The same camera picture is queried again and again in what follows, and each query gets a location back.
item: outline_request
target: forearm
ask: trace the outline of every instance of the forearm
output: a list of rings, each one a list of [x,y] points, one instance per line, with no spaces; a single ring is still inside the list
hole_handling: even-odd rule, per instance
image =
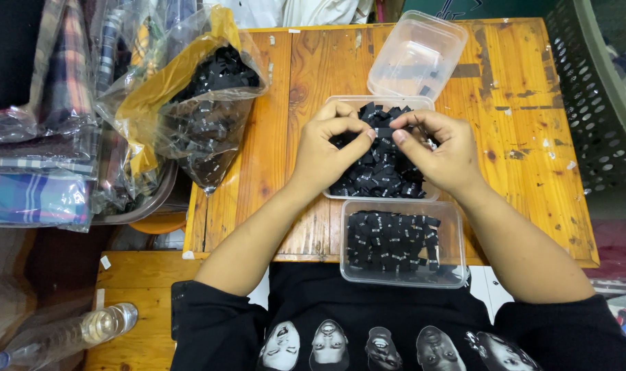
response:
[[[212,251],[195,280],[229,294],[249,294],[296,216],[315,196],[287,183]]]
[[[559,303],[594,295],[573,258],[487,183],[457,195],[457,200],[494,273],[516,299]]]

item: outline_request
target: sleeve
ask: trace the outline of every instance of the sleeve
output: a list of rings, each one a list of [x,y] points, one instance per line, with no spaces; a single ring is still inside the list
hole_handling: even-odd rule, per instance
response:
[[[172,371],[255,367],[269,322],[263,307],[200,282],[189,285],[183,300]]]
[[[544,371],[626,370],[626,336],[601,295],[564,304],[507,303],[494,325]]]

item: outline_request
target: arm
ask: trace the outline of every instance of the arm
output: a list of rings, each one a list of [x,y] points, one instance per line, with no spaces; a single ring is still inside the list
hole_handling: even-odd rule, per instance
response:
[[[391,123],[396,129],[406,125],[421,125],[441,142],[431,151],[404,130],[393,133],[402,152],[425,177],[457,199],[507,292],[529,303],[574,302],[594,295],[571,256],[482,178],[468,122],[416,111]]]
[[[361,134],[342,150],[329,142],[347,130]],[[290,181],[212,251],[195,280],[229,294],[249,294],[296,216],[369,150],[375,136],[349,105],[323,106],[301,132]]]

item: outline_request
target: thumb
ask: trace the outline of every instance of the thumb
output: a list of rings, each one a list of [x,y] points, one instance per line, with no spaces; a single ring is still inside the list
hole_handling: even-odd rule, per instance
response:
[[[402,153],[409,157],[409,160],[418,167],[418,170],[426,173],[425,168],[432,164],[432,150],[402,129],[394,131],[392,137]]]
[[[370,150],[372,142],[377,137],[377,133],[373,130],[366,130],[354,138],[348,145],[338,151],[338,162],[343,168],[349,168],[361,156]]]

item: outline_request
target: plastic water bottle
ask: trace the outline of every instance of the plastic water bottle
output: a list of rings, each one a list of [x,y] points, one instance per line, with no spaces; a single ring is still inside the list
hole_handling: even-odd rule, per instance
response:
[[[137,308],[116,304],[29,329],[0,352],[0,370],[10,366],[37,370],[128,332],[137,322]]]

